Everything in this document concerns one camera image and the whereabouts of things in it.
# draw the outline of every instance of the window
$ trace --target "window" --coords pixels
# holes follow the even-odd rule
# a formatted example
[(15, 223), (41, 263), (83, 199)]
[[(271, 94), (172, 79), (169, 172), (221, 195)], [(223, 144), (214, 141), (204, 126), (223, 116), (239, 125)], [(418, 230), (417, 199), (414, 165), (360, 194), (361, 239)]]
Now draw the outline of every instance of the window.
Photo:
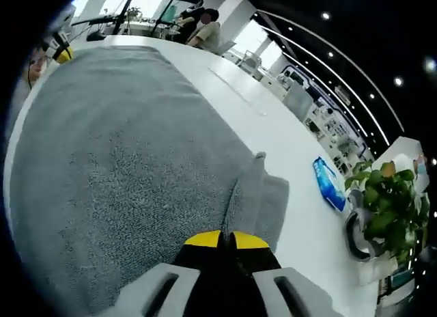
[[(140, 9), (144, 18), (151, 18), (163, 0), (132, 0), (131, 7)], [(117, 14), (123, 9), (127, 0), (106, 0), (100, 14)]]
[(276, 42), (271, 42), (270, 45), (261, 53), (262, 66), (267, 70), (270, 69), (278, 58), (282, 56), (282, 50)]
[(234, 42), (236, 45), (234, 49), (245, 53), (250, 51), (254, 53), (267, 38), (267, 33), (256, 23), (251, 20), (247, 26), (240, 32), (240, 34), (235, 38)]
[(74, 16), (80, 16), (83, 12), (83, 9), (85, 8), (85, 5), (87, 5), (88, 0), (74, 0), (71, 2), (71, 4), (76, 8), (74, 11)]

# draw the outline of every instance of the potted plant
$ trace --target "potted plant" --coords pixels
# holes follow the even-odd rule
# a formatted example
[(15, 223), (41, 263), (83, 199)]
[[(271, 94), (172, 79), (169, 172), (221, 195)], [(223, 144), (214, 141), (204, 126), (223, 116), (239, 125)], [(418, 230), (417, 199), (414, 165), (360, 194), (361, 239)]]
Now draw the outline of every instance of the potted plant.
[(354, 175), (345, 181), (345, 188), (355, 187), (351, 202), (358, 213), (353, 231), (358, 227), (363, 238), (376, 248), (377, 256), (389, 252), (401, 264), (414, 247), (417, 231), (426, 228), (429, 203), (414, 191), (412, 171), (387, 177), (382, 174), (386, 166), (384, 163), (380, 170), (371, 170), (369, 163), (357, 164)]
[(126, 15), (129, 21), (135, 21), (138, 19), (139, 15), (141, 13), (141, 10), (137, 7), (131, 7), (128, 8)]

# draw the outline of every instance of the black ceiling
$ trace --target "black ceiling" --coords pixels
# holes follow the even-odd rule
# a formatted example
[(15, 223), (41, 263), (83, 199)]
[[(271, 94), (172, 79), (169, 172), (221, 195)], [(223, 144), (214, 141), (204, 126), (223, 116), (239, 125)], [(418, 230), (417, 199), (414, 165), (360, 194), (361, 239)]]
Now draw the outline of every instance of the black ceiling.
[[(423, 70), (423, 60), (437, 53), (437, 26), (432, 15), (437, 0), (249, 0), (265, 10), (292, 20), (313, 31), (343, 51), (379, 87), (405, 128), (405, 135), (429, 146), (425, 132), (433, 127), (437, 91)], [(321, 13), (329, 12), (330, 20)], [(372, 84), (339, 54), (330, 59), (329, 45), (288, 22), (269, 16), (279, 31), (327, 63), (361, 97), (392, 143), (402, 130)], [(255, 20), (268, 26), (262, 13)], [(280, 43), (276, 35), (272, 39)], [(301, 63), (332, 88), (341, 84), (337, 77), (302, 50), (290, 45)], [(404, 86), (395, 87), (393, 79), (402, 76)], [(368, 134), (367, 143), (382, 153), (387, 145), (369, 114), (350, 94), (354, 115)]]

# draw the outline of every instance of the gray carpet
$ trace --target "gray carpet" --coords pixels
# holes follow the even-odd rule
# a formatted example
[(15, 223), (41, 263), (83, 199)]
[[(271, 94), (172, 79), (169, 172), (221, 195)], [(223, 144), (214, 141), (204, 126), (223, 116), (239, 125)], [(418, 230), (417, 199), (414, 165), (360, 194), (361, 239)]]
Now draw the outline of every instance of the gray carpet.
[(18, 142), (18, 252), (63, 315), (83, 316), (198, 232), (244, 230), (274, 247), (288, 183), (264, 158), (158, 51), (82, 51), (50, 76)]

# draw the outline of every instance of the yellow stripe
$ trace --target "yellow stripe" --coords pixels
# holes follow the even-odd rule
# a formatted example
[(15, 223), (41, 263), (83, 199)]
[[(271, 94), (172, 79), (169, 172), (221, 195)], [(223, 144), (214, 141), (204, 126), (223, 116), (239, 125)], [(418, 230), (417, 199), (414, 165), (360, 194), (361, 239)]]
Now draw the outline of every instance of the yellow stripe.
[(233, 232), (237, 249), (261, 249), (262, 247), (268, 247), (268, 244), (259, 237), (249, 235), (242, 232)]
[(185, 241), (185, 245), (196, 245), (198, 247), (217, 247), (220, 233), (220, 230), (213, 230), (212, 232), (194, 235)]

